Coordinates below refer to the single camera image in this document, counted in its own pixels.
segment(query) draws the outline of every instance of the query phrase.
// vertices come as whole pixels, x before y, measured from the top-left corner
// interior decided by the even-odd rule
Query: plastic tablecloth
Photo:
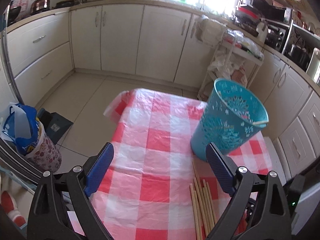
[[[120,93],[105,116],[118,122],[111,143],[115,156],[92,205],[115,240],[195,240],[189,185],[195,159],[211,189],[219,218],[230,197],[210,166],[191,150],[190,138],[205,102],[145,89]],[[229,154],[251,172],[267,174],[271,159],[261,132]],[[74,229],[83,231],[73,212]],[[244,230],[242,221],[237,231]]]

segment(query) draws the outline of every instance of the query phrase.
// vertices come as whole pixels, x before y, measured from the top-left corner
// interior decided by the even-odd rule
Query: floral trash bin
[[[36,148],[25,158],[45,171],[56,172],[62,162],[61,153],[44,131],[44,126],[40,122],[41,136]]]
[[[234,81],[218,78],[191,137],[191,148],[204,161],[205,148],[210,142],[227,155],[266,127],[268,122],[265,107],[252,92]]]

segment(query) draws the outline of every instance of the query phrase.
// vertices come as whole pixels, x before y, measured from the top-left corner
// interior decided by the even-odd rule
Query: wooden chopsticks bundle
[[[204,225],[205,236],[207,237],[214,225],[217,223],[217,218],[213,209],[212,195],[209,184],[203,179],[203,187],[201,186],[199,174],[196,170],[194,161],[192,161],[192,164],[196,175],[193,178],[196,190],[194,190],[193,184],[190,184],[190,192],[193,213],[195,216],[196,236],[197,240],[203,240],[202,223]]]

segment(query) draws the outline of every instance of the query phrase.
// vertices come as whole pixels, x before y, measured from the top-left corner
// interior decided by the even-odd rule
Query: teal trash can
[[[210,142],[227,155],[265,128],[268,122],[265,107],[252,92],[237,82],[218,78],[191,137],[191,148],[204,161],[205,148]]]

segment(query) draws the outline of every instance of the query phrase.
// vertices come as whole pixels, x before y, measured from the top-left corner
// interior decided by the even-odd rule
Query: silver screw
[[[73,168],[73,172],[80,172],[82,170],[81,166],[76,166]]]
[[[277,173],[275,171],[270,171],[270,176],[275,178],[277,176]]]
[[[44,173],[43,173],[43,176],[44,177],[48,177],[50,175],[50,171],[45,171]]]
[[[241,173],[246,173],[248,171],[248,169],[246,167],[241,166],[241,167],[239,167],[239,171]]]

